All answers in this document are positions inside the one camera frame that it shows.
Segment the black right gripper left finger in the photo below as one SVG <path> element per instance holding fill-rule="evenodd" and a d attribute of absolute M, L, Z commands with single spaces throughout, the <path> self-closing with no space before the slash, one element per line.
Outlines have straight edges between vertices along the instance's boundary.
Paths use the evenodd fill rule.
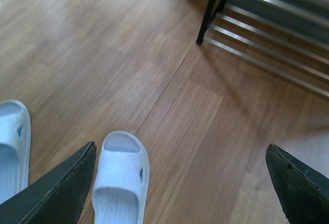
<path fill-rule="evenodd" d="M 77 223 L 94 177 L 96 145 L 88 142 L 1 204 L 1 223 Z"/>

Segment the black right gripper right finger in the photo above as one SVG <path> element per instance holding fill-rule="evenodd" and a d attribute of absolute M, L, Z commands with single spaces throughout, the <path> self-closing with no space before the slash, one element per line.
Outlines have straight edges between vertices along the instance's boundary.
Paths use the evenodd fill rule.
<path fill-rule="evenodd" d="M 289 223 L 328 223 L 328 178 L 275 144 L 265 160 Z"/>

